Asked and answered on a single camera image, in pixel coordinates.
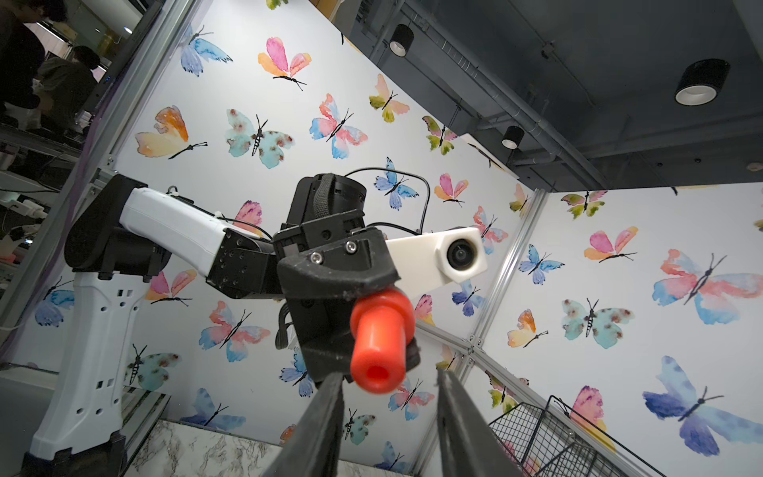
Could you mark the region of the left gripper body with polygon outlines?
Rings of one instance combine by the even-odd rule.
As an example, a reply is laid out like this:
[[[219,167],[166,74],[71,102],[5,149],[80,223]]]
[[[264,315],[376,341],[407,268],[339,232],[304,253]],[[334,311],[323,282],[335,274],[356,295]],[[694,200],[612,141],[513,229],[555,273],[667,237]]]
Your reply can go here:
[[[348,381],[356,302],[387,291],[399,278],[383,233],[350,234],[302,227],[275,236],[276,271],[308,374],[315,382],[339,373]]]

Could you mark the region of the black ceiling spotlight near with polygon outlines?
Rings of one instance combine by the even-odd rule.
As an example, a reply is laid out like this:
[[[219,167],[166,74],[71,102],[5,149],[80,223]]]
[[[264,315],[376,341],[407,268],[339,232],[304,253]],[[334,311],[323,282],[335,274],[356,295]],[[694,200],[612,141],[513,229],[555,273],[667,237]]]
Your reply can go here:
[[[715,100],[730,72],[722,59],[697,61],[685,69],[675,92],[675,101],[685,107],[699,107]]]

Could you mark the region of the black ceiling spotlight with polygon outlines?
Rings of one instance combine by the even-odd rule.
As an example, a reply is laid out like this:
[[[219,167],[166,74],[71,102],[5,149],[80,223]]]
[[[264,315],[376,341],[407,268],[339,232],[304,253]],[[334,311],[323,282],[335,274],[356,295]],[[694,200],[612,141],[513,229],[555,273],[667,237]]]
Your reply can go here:
[[[506,149],[516,150],[519,148],[524,136],[525,131],[522,127],[511,125],[506,129],[501,143]]]
[[[414,41],[414,33],[409,25],[399,24],[395,27],[389,40],[389,49],[400,58],[404,58],[411,49]]]
[[[699,107],[715,100],[730,72],[722,59],[697,61],[685,69],[675,92],[675,101],[685,107]]]

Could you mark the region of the red stamp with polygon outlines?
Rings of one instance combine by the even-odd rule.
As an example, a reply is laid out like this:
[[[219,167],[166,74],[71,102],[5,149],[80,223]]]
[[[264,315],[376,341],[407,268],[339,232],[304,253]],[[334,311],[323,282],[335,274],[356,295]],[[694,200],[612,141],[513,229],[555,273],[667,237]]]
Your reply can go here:
[[[355,340],[351,359],[354,381],[371,394],[394,391],[407,374],[407,346],[415,334],[409,298],[391,287],[359,299],[350,328]]]

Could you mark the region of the black ceiling spotlight middle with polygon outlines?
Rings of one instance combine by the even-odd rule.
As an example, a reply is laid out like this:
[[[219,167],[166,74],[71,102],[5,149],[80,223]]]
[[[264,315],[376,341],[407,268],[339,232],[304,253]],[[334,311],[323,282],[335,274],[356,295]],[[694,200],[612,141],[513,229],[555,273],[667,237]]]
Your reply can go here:
[[[506,129],[501,143],[506,149],[516,150],[519,148],[524,136],[525,131],[522,127],[511,125]]]

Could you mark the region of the black ceiling spotlight far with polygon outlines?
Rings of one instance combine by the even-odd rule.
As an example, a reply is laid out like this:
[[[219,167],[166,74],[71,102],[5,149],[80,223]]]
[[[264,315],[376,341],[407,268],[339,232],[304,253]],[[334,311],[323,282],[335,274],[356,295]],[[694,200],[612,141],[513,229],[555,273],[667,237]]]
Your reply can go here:
[[[395,27],[389,40],[389,49],[400,58],[404,58],[411,49],[414,41],[414,33],[409,25],[399,24]]]

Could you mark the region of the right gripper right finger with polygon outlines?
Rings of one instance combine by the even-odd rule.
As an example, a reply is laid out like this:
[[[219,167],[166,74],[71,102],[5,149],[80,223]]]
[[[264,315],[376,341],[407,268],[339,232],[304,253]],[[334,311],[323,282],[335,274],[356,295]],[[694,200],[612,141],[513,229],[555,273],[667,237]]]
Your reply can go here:
[[[437,430],[444,476],[523,476],[451,371],[437,375]]]

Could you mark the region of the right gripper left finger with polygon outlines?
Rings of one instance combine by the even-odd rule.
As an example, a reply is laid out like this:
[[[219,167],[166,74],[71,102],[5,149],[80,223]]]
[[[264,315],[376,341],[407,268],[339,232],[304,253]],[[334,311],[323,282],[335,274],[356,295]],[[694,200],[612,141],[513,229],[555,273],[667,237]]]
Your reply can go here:
[[[344,377],[329,375],[262,476],[337,476],[344,423]]]

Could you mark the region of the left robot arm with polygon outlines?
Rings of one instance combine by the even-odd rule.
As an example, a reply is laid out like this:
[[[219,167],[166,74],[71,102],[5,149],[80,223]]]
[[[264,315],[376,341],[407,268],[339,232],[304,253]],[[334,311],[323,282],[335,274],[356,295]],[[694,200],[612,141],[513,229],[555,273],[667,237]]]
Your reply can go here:
[[[172,256],[234,299],[278,299],[275,345],[299,343],[307,375],[373,394],[420,362],[411,301],[383,234],[364,221],[365,187],[325,173],[302,179],[287,221],[255,235],[190,200],[117,175],[74,224],[74,341],[21,472],[119,476],[126,467],[121,392],[134,320]]]

